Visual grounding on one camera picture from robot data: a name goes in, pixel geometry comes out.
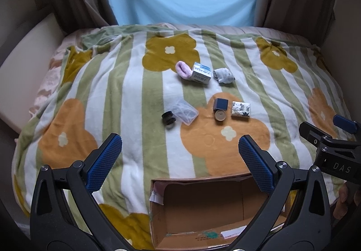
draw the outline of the small white box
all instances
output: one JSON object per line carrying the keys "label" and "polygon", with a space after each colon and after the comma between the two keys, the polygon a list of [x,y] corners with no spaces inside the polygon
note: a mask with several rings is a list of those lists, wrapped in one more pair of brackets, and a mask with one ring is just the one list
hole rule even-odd
{"label": "small white box", "polygon": [[232,116],[250,117],[250,104],[245,102],[232,102]]}
{"label": "small white box", "polygon": [[192,69],[192,76],[190,80],[195,82],[208,84],[211,79],[211,69],[207,66],[195,62]]}

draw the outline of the screw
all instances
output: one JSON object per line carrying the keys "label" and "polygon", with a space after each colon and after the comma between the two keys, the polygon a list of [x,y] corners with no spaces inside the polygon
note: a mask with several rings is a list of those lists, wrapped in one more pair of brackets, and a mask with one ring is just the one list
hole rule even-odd
{"label": "screw", "polygon": [[75,162],[73,162],[73,167],[81,167],[83,165],[83,162],[81,160],[76,160]]}
{"label": "screw", "polygon": [[311,166],[311,168],[315,173],[318,173],[320,171],[319,167],[316,165]]}
{"label": "screw", "polygon": [[287,167],[287,164],[284,161],[280,161],[277,163],[277,165],[281,168],[281,169],[285,169]]}
{"label": "screw", "polygon": [[49,166],[48,166],[47,164],[44,164],[44,165],[40,168],[40,170],[41,170],[42,172],[46,172],[48,169],[49,169]]}

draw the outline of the blue gripper pad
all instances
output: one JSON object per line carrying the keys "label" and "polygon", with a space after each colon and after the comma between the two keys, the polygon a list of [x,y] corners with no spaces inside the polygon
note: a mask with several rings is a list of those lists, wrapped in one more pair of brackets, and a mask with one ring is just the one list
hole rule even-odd
{"label": "blue gripper pad", "polygon": [[339,114],[333,117],[333,124],[350,134],[356,134],[357,132],[356,123],[343,116],[340,116]]}
{"label": "blue gripper pad", "polygon": [[273,174],[252,144],[244,136],[239,139],[238,151],[255,179],[258,188],[264,193],[271,194],[274,190]]}
{"label": "blue gripper pad", "polygon": [[86,188],[89,193],[100,190],[119,154],[122,152],[122,144],[122,138],[119,135],[114,136],[93,163],[87,173]]}

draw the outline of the open cardboard box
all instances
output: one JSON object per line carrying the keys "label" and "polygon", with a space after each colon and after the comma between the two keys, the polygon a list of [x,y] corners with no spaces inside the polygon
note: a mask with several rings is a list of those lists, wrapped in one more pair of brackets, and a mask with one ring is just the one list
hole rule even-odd
{"label": "open cardboard box", "polygon": [[[229,245],[266,200],[250,174],[152,180],[150,230],[156,250],[201,250]],[[289,199],[275,226],[285,222]]]}

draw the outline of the blanket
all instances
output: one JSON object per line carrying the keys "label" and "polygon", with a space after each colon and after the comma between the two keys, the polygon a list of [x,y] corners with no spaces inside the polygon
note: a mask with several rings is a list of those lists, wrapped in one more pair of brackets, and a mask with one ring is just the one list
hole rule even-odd
{"label": "blanket", "polygon": [[[315,148],[298,127],[308,121],[331,136],[349,136],[333,126],[337,113],[349,117],[340,87],[327,72],[317,47],[253,34],[220,35],[208,30],[157,26],[112,26],[70,46],[55,93],[22,130],[13,160],[19,205],[29,213],[37,173],[43,164],[68,167],[112,132],[123,150],[100,191],[102,211],[137,249],[152,249],[149,230],[150,181],[247,173],[238,140],[249,134],[275,160],[308,169]],[[208,85],[181,79],[178,61],[212,70],[226,67],[232,84]],[[215,98],[229,100],[227,118],[217,123]],[[187,126],[167,129],[161,115],[179,99],[199,111]],[[250,103],[250,118],[230,116],[232,101]],[[324,175],[330,201],[342,181]],[[80,228],[87,227],[65,190]]]}

